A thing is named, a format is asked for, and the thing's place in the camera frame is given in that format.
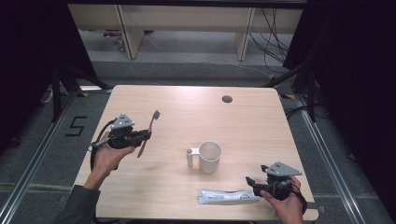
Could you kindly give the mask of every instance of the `small round object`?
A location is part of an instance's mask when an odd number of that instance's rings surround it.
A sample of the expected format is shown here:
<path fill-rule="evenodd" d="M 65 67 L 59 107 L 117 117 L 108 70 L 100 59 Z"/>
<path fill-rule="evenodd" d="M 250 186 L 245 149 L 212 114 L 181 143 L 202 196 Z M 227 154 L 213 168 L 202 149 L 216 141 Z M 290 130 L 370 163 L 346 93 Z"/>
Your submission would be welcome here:
<path fill-rule="evenodd" d="M 233 97 L 231 97 L 231 96 L 229 96 L 229 95 L 225 95 L 225 96 L 222 97 L 222 101 L 223 101 L 224 103 L 229 104 L 230 102 L 233 101 Z"/>

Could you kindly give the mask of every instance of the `white mug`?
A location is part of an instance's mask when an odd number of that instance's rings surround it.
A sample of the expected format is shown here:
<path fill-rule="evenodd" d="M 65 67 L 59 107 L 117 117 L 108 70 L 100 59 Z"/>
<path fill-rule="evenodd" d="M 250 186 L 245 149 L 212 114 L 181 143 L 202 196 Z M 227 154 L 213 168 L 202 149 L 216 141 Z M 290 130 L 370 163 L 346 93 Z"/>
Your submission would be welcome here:
<path fill-rule="evenodd" d="M 199 147 L 186 149 L 187 164 L 192 167 L 192 156 L 199 156 L 199 168 L 205 173 L 213 173 L 219 167 L 221 147 L 215 142 L 204 142 Z"/>

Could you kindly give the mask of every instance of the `toothpaste tube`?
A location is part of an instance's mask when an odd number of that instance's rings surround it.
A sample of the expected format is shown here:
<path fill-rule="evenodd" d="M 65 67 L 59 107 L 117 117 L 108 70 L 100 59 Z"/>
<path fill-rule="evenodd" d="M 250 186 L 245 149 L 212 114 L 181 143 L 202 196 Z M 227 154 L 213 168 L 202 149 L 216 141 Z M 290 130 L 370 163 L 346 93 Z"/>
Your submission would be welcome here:
<path fill-rule="evenodd" d="M 240 191 L 218 191 L 218 190 L 199 190 L 199 204 L 221 203 L 236 201 L 258 201 L 259 196 L 254 195 L 253 190 Z"/>

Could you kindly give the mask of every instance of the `sleeve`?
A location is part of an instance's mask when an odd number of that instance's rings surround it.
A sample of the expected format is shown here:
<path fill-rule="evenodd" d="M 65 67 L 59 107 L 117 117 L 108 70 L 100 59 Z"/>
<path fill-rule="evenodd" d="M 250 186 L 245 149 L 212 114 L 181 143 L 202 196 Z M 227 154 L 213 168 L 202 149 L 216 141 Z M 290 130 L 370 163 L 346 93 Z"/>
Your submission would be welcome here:
<path fill-rule="evenodd" d="M 70 193 L 64 210 L 52 223 L 91 223 L 100 190 L 85 189 L 75 185 Z"/>

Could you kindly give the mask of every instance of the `mug handle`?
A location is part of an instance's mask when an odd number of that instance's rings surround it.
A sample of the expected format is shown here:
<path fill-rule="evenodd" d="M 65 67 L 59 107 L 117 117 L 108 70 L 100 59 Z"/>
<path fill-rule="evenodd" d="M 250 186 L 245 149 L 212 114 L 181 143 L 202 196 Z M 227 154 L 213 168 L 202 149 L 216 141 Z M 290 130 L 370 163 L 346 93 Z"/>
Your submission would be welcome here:
<path fill-rule="evenodd" d="M 198 147 L 192 147 L 186 149 L 186 156 L 187 156 L 187 164 L 189 167 L 192 167 L 192 156 L 194 155 L 199 155 L 199 148 Z"/>

